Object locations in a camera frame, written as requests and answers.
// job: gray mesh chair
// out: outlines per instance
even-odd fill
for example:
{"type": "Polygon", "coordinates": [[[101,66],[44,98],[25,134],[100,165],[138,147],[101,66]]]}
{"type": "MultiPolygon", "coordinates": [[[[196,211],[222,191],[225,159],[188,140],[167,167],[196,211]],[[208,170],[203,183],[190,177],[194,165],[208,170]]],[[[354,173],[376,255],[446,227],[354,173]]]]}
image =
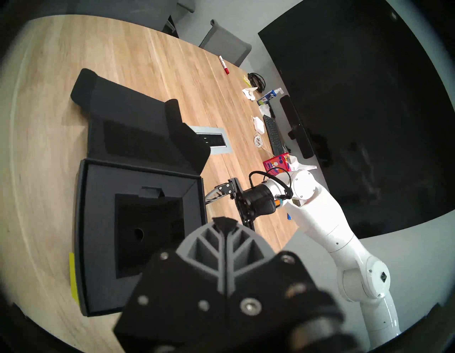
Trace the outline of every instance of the gray mesh chair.
{"type": "Polygon", "coordinates": [[[251,51],[251,44],[237,38],[231,32],[211,20],[212,29],[207,33],[199,48],[221,55],[224,60],[239,67],[251,51]]]}

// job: wood grain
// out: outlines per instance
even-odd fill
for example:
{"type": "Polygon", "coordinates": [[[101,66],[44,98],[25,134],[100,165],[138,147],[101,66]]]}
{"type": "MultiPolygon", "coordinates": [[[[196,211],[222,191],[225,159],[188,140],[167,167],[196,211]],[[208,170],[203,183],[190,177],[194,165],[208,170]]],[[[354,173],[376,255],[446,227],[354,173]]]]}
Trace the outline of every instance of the wood grain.
{"type": "MultiPolygon", "coordinates": [[[[233,153],[211,156],[206,192],[270,158],[254,146],[256,102],[242,93],[245,72],[166,34],[101,17],[62,15],[29,22],[0,72],[0,275],[9,300],[58,338],[85,352],[121,352],[112,333],[118,314],[83,317],[71,298],[76,174],[86,156],[87,118],[70,99],[82,68],[161,101],[176,98],[188,125],[224,128],[233,153]]],[[[264,136],[264,148],[271,151],[264,136]]],[[[211,219],[239,220],[233,201],[207,207],[211,219]]],[[[286,214],[255,221],[279,251],[296,230],[286,214]]]]}

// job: blue object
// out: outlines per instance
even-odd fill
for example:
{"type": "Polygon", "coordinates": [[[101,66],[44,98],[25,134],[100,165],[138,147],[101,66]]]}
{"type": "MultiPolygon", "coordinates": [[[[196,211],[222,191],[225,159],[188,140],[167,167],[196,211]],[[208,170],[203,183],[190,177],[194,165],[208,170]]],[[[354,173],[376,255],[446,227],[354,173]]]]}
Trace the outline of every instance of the blue object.
{"type": "Polygon", "coordinates": [[[270,99],[273,97],[276,97],[278,93],[284,94],[283,90],[281,88],[277,88],[276,90],[271,90],[270,92],[266,93],[263,95],[261,98],[257,100],[258,105],[264,105],[267,104],[270,99]]]}

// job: black foam insert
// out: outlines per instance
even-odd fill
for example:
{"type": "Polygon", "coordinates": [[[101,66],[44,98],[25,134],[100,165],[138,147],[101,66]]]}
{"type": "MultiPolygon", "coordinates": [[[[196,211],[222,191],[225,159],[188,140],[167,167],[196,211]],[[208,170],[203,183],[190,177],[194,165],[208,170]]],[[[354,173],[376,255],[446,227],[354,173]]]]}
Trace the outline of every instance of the black foam insert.
{"type": "Polygon", "coordinates": [[[142,272],[160,249],[177,249],[185,238],[183,199],[115,195],[116,276],[142,272]]]}
{"type": "MultiPolygon", "coordinates": [[[[104,146],[110,155],[171,165],[183,159],[172,141],[162,135],[109,120],[103,120],[102,126],[104,146]]],[[[183,165],[191,167],[186,161],[183,165]]]]}

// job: black monitor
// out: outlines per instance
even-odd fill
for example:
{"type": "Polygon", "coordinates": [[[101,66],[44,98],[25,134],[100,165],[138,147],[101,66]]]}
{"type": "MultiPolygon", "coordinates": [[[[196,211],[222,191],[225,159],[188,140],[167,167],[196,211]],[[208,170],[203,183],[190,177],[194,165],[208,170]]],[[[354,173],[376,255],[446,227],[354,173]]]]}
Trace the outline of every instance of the black monitor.
{"type": "Polygon", "coordinates": [[[359,238],[455,209],[454,109],[386,1],[305,0],[259,36],[359,238]]]}

